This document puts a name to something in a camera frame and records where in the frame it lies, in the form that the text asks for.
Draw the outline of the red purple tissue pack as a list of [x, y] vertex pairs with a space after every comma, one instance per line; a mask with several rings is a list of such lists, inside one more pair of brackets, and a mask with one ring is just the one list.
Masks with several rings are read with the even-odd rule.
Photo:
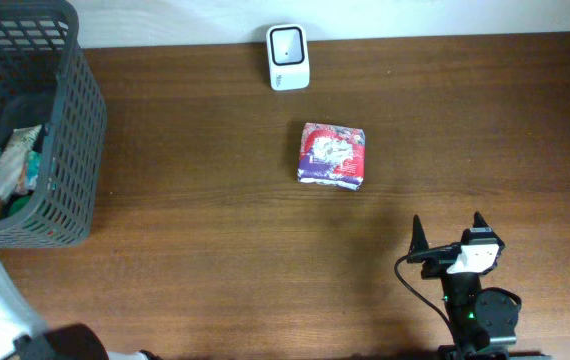
[[364, 181], [366, 136], [362, 129], [306, 123], [297, 180], [356, 191]]

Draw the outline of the white Pantene tube gold cap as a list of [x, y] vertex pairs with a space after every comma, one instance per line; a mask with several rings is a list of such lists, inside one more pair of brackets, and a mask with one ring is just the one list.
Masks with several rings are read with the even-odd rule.
[[0, 154], [0, 217], [27, 173], [29, 156], [40, 131], [41, 125], [15, 129]]

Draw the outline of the light teal wipes packet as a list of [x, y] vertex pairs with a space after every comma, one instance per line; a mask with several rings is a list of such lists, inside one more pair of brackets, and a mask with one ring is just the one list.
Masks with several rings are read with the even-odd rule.
[[37, 187], [41, 154], [29, 151], [25, 157], [18, 182], [14, 189], [15, 195], [27, 195]]

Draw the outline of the green round lid jar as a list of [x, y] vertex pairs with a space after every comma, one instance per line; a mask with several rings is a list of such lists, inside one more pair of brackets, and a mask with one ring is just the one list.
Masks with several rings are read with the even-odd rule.
[[30, 195], [25, 195], [25, 196], [21, 196], [21, 197], [16, 197], [10, 204], [9, 207], [7, 209], [7, 216], [11, 217], [14, 214], [16, 214], [17, 212], [19, 212], [21, 209], [23, 209], [31, 200], [31, 196]]

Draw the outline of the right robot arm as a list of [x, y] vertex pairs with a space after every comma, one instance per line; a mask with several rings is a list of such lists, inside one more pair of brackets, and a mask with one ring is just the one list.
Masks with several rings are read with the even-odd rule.
[[443, 290], [444, 310], [417, 292], [402, 277], [406, 288], [443, 319], [452, 336], [451, 345], [438, 348], [440, 359], [545, 359], [542, 353], [512, 353], [516, 344], [516, 326], [522, 300], [502, 288], [481, 285], [481, 277], [498, 265], [504, 242], [487, 224], [482, 215], [473, 215], [473, 224], [463, 231], [461, 240], [440, 247], [431, 247], [420, 218], [413, 217], [412, 237], [408, 254], [394, 266], [420, 263], [423, 280], [438, 279]]

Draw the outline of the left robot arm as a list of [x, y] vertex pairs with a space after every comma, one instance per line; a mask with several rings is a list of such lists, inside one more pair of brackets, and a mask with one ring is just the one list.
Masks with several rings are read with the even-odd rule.
[[0, 262], [0, 359], [152, 360], [147, 350], [108, 351], [86, 325], [50, 327], [18, 291]]

